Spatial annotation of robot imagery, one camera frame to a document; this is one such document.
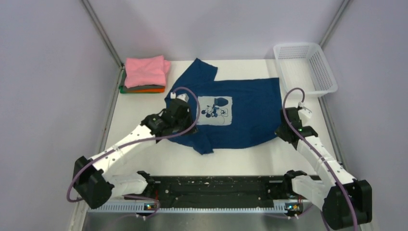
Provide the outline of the navy blue printed t-shirt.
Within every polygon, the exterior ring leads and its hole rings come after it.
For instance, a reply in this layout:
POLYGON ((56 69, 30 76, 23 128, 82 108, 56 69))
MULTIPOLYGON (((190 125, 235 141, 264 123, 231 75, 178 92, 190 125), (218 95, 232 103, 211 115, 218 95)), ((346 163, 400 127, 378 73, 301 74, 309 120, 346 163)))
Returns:
POLYGON ((195 59, 172 90, 191 96, 197 132, 171 138, 200 154, 214 149, 244 149, 276 138, 282 107, 278 78, 216 81, 218 68, 195 59))

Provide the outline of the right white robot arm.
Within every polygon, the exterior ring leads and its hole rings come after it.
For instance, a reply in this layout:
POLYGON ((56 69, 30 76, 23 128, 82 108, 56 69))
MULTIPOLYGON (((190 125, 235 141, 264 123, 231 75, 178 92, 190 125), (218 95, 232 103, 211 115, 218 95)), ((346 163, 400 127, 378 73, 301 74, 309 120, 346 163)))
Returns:
POLYGON ((311 115, 305 107, 280 111, 281 125, 276 135, 291 144, 314 168, 321 182, 303 171, 288 171, 282 192, 288 198, 297 195, 309 200, 333 230, 358 227, 372 221, 372 187, 347 172, 322 144, 311 126, 304 126, 300 115, 311 115))

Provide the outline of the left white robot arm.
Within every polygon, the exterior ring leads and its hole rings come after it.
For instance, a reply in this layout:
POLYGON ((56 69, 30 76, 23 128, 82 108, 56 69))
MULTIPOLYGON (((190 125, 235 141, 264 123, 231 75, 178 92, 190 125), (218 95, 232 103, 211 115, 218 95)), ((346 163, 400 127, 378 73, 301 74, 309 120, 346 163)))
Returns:
POLYGON ((146 173, 125 174, 122 170, 137 154, 159 141, 196 132, 188 100, 187 94, 176 96, 167 108, 146 116, 116 144, 90 158, 78 158, 69 189, 75 189, 91 209, 101 207, 112 197, 127 194, 138 194, 143 199, 152 197, 153 181, 146 173))

